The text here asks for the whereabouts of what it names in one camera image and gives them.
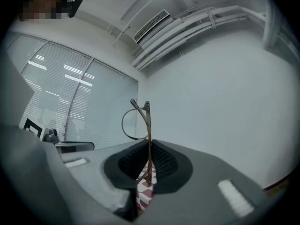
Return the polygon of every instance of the ceiling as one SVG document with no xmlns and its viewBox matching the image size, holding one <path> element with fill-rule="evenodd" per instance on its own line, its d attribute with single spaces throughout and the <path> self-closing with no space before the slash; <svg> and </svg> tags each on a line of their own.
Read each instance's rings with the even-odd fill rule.
<svg viewBox="0 0 300 225">
<path fill-rule="evenodd" d="M 218 0 L 84 0 L 77 16 L 102 26 L 111 24 L 110 28 L 116 28 L 117 31 L 125 29 L 134 17 L 130 22 L 130 28 L 126 31 L 127 35 L 133 36 L 163 9 L 174 17 L 188 8 L 210 1 Z"/>
</svg>

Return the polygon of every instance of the white wall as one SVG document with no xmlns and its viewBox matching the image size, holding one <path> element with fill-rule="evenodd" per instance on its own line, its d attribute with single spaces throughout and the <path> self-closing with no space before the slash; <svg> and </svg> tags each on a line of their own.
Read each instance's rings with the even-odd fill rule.
<svg viewBox="0 0 300 225">
<path fill-rule="evenodd" d="M 35 22 L 16 21 L 10 28 L 12 31 L 22 32 L 49 39 L 53 42 L 78 50 L 89 56 L 118 69 L 138 81 L 138 104 L 145 102 L 145 76 L 134 69 L 130 63 L 132 49 L 122 41 L 115 48 L 115 37 L 104 30 L 78 18 L 41 20 Z M 138 116 L 137 135 L 144 134 L 138 126 L 143 123 Z"/>
<path fill-rule="evenodd" d="M 298 161 L 299 78 L 251 30 L 218 29 L 147 79 L 152 137 L 216 155 L 266 187 Z"/>
</svg>

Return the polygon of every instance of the window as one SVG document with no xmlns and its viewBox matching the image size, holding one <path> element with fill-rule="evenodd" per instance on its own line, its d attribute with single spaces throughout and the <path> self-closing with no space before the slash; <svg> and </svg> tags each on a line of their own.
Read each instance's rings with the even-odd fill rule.
<svg viewBox="0 0 300 225">
<path fill-rule="evenodd" d="M 17 69 L 34 90 L 20 127 L 30 115 L 60 140 L 94 142 L 105 148 L 129 141 L 121 119 L 137 98 L 137 81 L 59 44 L 24 34 L 8 33 L 4 46 Z M 135 135 L 136 113 L 124 119 Z"/>
</svg>

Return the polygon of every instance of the air vent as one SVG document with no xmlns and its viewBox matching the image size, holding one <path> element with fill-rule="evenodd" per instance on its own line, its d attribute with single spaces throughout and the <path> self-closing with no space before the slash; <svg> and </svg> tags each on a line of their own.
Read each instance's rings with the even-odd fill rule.
<svg viewBox="0 0 300 225">
<path fill-rule="evenodd" d="M 135 34 L 135 36 L 133 37 L 134 41 L 138 43 L 138 41 L 140 41 L 142 37 L 144 37 L 155 25 L 169 16 L 170 14 L 166 10 L 158 13 Z"/>
</svg>

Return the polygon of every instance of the red and white patterned cloth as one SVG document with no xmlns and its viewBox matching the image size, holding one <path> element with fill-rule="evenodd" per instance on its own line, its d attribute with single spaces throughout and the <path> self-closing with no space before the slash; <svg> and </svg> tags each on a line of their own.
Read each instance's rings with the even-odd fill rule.
<svg viewBox="0 0 300 225">
<path fill-rule="evenodd" d="M 140 173 L 138 179 L 142 177 L 145 172 L 147 172 L 148 168 L 148 162 L 142 172 Z M 146 208 L 149 206 L 152 198 L 153 198 L 153 185 L 156 184 L 156 173 L 155 173 L 155 167 L 152 163 L 152 185 L 150 187 L 147 186 L 147 182 L 145 179 L 142 179 L 140 183 L 137 185 L 137 192 L 136 192 L 136 202 L 137 207 L 142 209 L 143 211 L 146 210 Z"/>
</svg>

